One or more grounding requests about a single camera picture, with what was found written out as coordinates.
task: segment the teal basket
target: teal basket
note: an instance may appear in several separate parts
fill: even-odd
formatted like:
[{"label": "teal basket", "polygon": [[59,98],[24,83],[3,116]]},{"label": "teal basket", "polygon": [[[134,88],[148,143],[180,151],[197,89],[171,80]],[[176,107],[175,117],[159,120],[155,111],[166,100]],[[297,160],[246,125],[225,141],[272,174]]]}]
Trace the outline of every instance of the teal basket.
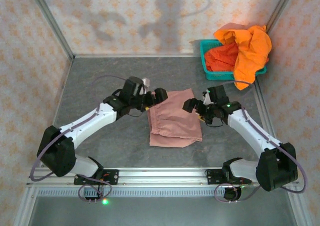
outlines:
[{"label": "teal basket", "polygon": [[[208,50],[219,47],[219,46],[222,46],[222,44],[218,40],[202,40],[200,42],[201,61],[202,61],[203,70],[205,72],[205,77],[208,80],[234,80],[235,78],[234,78],[233,72],[230,72],[230,71],[212,72],[212,71],[208,71],[206,68],[205,53]],[[266,66],[264,66],[264,68],[257,71],[255,75],[257,76],[257,75],[265,74],[266,72],[267,72],[267,68]]]}]

